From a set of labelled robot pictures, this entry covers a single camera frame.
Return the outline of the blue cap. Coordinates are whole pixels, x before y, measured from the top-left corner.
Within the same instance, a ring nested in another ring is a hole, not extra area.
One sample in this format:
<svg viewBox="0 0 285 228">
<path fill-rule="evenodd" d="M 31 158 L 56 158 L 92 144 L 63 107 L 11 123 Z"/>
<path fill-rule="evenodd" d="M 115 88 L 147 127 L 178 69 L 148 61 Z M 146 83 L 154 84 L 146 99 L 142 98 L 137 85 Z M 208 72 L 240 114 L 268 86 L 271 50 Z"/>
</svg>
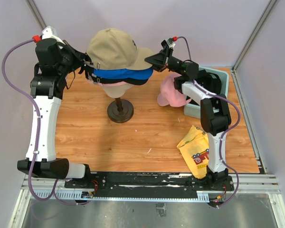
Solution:
<svg viewBox="0 0 285 228">
<path fill-rule="evenodd" d="M 94 69 L 93 75 L 105 79 L 137 79 L 146 80 L 153 74 L 153 68 L 150 67 L 144 70 L 129 70 L 129 69 L 116 69 L 116 70 L 102 70 Z"/>
</svg>

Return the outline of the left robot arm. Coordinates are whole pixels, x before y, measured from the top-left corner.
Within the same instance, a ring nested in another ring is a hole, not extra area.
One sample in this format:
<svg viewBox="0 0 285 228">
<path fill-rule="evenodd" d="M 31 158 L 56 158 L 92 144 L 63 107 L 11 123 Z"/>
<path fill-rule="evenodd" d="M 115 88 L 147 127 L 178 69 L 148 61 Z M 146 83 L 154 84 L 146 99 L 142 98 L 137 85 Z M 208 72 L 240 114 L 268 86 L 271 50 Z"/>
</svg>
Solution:
<svg viewBox="0 0 285 228">
<path fill-rule="evenodd" d="M 57 115 L 67 87 L 66 77 L 76 70 L 82 73 L 87 56 L 54 38 L 38 41 L 35 52 L 38 63 L 29 95 L 33 101 L 30 146 L 25 159 L 17 162 L 17 169 L 35 178 L 75 179 L 80 187 L 87 188 L 92 183 L 88 165 L 57 158 L 55 149 Z"/>
</svg>

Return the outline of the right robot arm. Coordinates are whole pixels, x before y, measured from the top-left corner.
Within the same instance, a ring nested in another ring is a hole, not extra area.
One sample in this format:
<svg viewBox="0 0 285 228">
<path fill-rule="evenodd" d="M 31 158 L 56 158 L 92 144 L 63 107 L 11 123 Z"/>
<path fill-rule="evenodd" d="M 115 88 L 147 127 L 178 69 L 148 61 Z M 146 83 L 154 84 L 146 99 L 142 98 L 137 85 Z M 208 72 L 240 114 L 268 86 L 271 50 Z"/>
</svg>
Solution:
<svg viewBox="0 0 285 228">
<path fill-rule="evenodd" d="M 159 53 L 145 58 L 145 61 L 158 72 L 168 69 L 178 73 L 179 76 L 174 79 L 174 88 L 200 106 L 201 127 L 209 140 L 209 162 L 202 183 L 211 190 L 225 187 L 227 191 L 232 191 L 235 189 L 234 183 L 225 164 L 226 131 L 231 124 L 227 99 L 225 96 L 211 93 L 196 82 L 199 73 L 197 63 L 173 57 L 173 39 L 164 40 L 161 46 Z"/>
</svg>

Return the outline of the cream mannequin head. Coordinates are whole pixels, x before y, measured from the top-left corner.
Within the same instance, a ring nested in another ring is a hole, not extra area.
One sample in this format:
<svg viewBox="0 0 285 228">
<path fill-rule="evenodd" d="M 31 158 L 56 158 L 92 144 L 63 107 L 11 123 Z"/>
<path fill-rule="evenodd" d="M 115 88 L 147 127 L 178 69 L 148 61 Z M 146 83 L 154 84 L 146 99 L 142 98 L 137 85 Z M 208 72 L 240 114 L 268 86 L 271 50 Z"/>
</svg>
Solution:
<svg viewBox="0 0 285 228">
<path fill-rule="evenodd" d="M 119 98 L 125 94 L 125 92 L 132 88 L 133 85 L 126 82 L 119 82 L 114 84 L 99 84 L 106 94 L 111 98 Z"/>
</svg>

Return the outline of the black cap in bin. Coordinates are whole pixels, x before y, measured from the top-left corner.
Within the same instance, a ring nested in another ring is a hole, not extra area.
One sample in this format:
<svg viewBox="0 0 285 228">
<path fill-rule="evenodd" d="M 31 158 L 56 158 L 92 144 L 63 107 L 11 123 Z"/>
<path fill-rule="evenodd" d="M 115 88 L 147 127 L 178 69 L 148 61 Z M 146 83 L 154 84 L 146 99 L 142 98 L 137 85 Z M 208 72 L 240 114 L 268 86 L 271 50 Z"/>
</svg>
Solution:
<svg viewBox="0 0 285 228">
<path fill-rule="evenodd" d="M 207 72 L 206 70 L 200 70 L 198 72 L 197 83 L 208 91 L 220 94 L 222 89 L 222 82 L 217 74 Z"/>
</svg>

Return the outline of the yellow printed cloth hat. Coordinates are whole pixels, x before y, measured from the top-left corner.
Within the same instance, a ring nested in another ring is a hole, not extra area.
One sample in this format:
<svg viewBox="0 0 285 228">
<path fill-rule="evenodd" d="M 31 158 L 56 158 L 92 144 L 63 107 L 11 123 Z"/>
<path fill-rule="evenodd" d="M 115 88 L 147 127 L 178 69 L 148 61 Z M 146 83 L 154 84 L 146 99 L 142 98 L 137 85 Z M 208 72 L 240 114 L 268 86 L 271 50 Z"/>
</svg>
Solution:
<svg viewBox="0 0 285 228">
<path fill-rule="evenodd" d="M 192 126 L 185 137 L 178 143 L 177 149 L 185 160 L 189 170 L 197 179 L 206 177 L 209 162 L 209 140 L 199 127 Z"/>
</svg>

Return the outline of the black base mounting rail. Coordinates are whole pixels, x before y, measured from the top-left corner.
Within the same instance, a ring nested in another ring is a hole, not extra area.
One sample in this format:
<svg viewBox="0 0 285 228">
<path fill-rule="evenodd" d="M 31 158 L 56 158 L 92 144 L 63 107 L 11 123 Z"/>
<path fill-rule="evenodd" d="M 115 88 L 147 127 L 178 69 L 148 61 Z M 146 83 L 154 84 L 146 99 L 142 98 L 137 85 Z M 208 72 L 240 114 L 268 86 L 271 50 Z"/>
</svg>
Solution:
<svg viewBox="0 0 285 228">
<path fill-rule="evenodd" d="M 141 191 L 152 191 L 156 189 L 162 195 L 172 192 L 173 189 L 184 191 L 233 191 L 234 182 L 231 176 L 225 176 L 219 180 L 213 180 L 206 176 L 203 179 L 195 178 L 191 173 L 173 172 L 92 172 L 91 182 L 85 186 L 79 184 L 78 180 L 69 180 L 64 184 L 65 188 L 92 189 L 139 189 Z"/>
</svg>

